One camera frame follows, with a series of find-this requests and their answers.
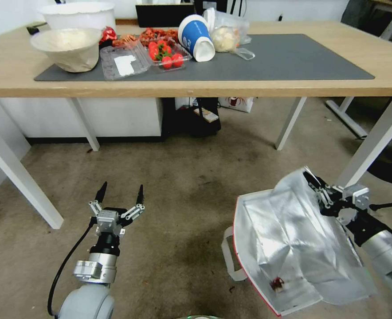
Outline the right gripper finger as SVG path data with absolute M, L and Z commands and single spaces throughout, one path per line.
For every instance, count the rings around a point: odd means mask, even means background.
M 343 188 L 336 185 L 329 185 L 319 176 L 315 176 L 315 179 L 318 182 L 318 186 L 316 187 L 316 193 L 327 193 L 328 195 L 342 195 Z
M 330 208 L 333 203 L 326 190 L 326 183 L 320 177 L 313 175 L 309 171 L 304 171 L 303 176 L 306 179 L 309 187 L 316 193 L 318 201 L 322 208 Z

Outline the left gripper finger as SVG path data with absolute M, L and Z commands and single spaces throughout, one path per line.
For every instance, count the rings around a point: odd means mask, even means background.
M 95 217 L 97 217 L 98 214 L 102 211 L 102 201 L 106 194 L 107 184 L 107 181 L 105 181 L 101 188 L 97 191 L 95 199 L 88 202 L 88 205 Z
M 140 217 L 144 211 L 144 187 L 141 184 L 137 194 L 136 204 L 128 209 L 125 213 L 121 214 L 121 221 L 134 221 Z

